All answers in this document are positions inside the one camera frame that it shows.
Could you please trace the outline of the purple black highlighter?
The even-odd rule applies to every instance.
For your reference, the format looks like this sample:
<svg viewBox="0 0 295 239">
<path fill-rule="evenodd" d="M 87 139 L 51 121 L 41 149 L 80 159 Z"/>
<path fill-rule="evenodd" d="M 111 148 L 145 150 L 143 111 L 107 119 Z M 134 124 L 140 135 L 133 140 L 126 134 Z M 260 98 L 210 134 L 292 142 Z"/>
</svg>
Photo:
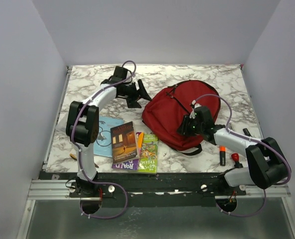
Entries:
<svg viewBox="0 0 295 239">
<path fill-rule="evenodd" d="M 244 129 L 243 129 L 243 133 L 244 133 L 246 136 L 251 136 L 251 133 L 250 133 L 250 131 L 249 131 L 248 128 L 244 128 Z"/>
</svg>

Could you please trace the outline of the orange black highlighter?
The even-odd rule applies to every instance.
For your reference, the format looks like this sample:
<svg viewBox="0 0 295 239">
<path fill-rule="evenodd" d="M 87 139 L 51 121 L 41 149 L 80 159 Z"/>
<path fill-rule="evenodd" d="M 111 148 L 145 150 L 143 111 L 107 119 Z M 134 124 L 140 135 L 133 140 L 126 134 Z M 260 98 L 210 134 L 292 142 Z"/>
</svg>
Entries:
<svg viewBox="0 0 295 239">
<path fill-rule="evenodd" d="M 220 165 L 225 166 L 226 165 L 226 148 L 224 146 L 219 147 L 219 159 L 220 159 Z"/>
</svg>

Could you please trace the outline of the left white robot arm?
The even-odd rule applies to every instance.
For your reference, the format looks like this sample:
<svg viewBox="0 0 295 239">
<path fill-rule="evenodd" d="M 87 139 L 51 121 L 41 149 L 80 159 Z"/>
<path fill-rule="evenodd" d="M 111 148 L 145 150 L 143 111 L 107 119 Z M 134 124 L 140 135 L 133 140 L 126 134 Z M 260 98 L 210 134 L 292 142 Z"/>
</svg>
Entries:
<svg viewBox="0 0 295 239">
<path fill-rule="evenodd" d="M 88 197 L 98 192 L 98 184 L 94 181 L 97 169 L 94 163 L 94 142 L 99 131 L 99 113 L 106 104 L 114 99 L 125 99 L 130 109 L 140 109 L 140 99 L 151 101 L 142 80 L 133 82 L 136 64 L 128 60 L 122 66 L 115 66 L 114 73 L 101 82 L 99 89 L 78 102 L 70 104 L 66 135 L 75 146 L 77 152 L 77 179 L 82 183 L 81 191 Z"/>
</svg>

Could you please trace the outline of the red round stamp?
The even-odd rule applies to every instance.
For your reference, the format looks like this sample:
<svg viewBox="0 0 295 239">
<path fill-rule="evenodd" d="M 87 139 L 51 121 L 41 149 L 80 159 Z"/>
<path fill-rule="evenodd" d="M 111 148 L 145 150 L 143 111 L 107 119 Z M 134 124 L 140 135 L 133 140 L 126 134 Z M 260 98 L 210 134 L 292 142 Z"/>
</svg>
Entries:
<svg viewBox="0 0 295 239">
<path fill-rule="evenodd" d="M 238 153 L 231 154 L 231 159 L 234 161 L 235 168 L 243 168 L 243 165 L 239 161 L 239 154 Z"/>
</svg>

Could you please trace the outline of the red backpack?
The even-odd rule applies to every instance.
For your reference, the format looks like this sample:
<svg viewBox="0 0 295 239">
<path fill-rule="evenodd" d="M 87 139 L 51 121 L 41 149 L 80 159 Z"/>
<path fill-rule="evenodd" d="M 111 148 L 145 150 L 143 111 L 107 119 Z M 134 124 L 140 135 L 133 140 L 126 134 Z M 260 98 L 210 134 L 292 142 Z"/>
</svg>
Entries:
<svg viewBox="0 0 295 239">
<path fill-rule="evenodd" d="M 186 156 L 202 152 L 201 135 L 182 131 L 181 126 L 192 112 L 191 103 L 209 108 L 213 120 L 217 119 L 221 107 L 217 90 L 199 80 L 187 80 L 162 89 L 144 108 L 142 121 L 160 141 Z"/>
</svg>

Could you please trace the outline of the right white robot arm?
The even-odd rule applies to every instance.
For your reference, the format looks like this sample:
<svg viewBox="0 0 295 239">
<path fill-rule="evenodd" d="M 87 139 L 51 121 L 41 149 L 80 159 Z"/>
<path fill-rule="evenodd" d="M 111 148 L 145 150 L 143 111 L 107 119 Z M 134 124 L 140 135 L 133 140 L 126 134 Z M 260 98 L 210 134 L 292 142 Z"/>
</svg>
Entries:
<svg viewBox="0 0 295 239">
<path fill-rule="evenodd" d="M 205 106 L 196 104 L 192 112 L 183 117 L 178 133 L 184 136 L 201 135 L 205 141 L 225 146 L 247 158 L 247 167 L 226 171 L 224 178 L 217 182 L 217 190 L 222 195 L 230 194 L 240 185 L 267 189 L 291 178 L 291 169 L 276 140 L 245 136 L 226 125 L 215 124 L 209 108 Z"/>
</svg>

